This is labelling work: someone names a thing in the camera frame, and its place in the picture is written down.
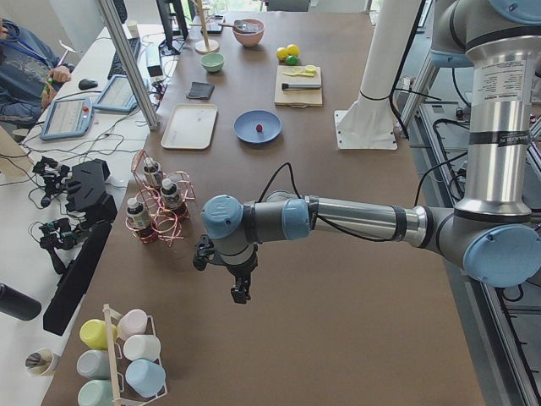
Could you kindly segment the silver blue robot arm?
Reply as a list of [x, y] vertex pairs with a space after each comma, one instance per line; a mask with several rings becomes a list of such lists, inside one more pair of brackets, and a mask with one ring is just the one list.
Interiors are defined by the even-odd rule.
[[540, 4], [440, 1], [431, 50], [463, 55], [473, 64], [466, 187], [452, 208], [407, 209], [281, 191], [264, 191], [247, 203], [218, 195], [202, 210], [205, 234], [195, 248], [195, 268], [224, 266], [235, 279], [232, 298], [244, 304], [260, 244], [330, 228], [371, 242], [408, 242], [496, 288], [534, 276], [540, 237], [529, 224], [522, 186], [533, 139], [529, 113], [540, 60]]

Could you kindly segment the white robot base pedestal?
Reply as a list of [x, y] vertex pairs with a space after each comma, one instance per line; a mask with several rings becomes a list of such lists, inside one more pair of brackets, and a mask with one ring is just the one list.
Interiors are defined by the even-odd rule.
[[384, 1], [365, 64], [358, 99], [335, 111], [337, 146], [341, 150], [395, 150], [392, 93], [407, 44], [424, 9], [421, 0]]

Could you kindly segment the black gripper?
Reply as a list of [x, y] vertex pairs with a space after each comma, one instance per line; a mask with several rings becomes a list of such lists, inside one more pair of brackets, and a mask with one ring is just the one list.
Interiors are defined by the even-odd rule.
[[235, 303], [247, 303], [251, 300], [249, 288], [251, 285], [251, 274], [258, 265], [257, 247], [247, 247], [237, 255], [222, 255], [227, 270], [234, 277], [234, 284], [231, 288], [232, 299]]

